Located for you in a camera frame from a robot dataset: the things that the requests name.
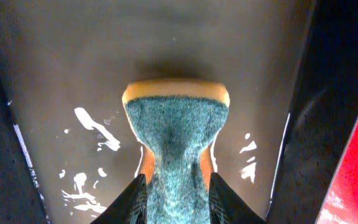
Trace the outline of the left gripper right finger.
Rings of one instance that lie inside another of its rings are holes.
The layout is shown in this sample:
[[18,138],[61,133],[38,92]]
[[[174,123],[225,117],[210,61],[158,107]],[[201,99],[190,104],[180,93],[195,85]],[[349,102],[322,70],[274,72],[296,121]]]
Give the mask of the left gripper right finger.
[[264,224],[224,179],[216,172],[209,182],[210,224]]

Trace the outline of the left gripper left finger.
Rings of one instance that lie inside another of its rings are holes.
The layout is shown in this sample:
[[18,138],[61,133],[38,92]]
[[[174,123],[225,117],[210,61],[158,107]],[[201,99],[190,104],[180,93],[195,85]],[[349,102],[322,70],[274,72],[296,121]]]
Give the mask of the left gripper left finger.
[[91,224],[146,224],[147,183],[139,174]]

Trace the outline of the green and yellow sponge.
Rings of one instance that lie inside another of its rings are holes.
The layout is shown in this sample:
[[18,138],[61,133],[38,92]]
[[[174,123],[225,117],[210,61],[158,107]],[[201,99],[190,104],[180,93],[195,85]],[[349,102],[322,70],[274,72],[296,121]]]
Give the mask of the green and yellow sponge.
[[209,223],[210,149],[229,113],[222,83],[192,79],[128,84],[122,104],[146,152],[148,223]]

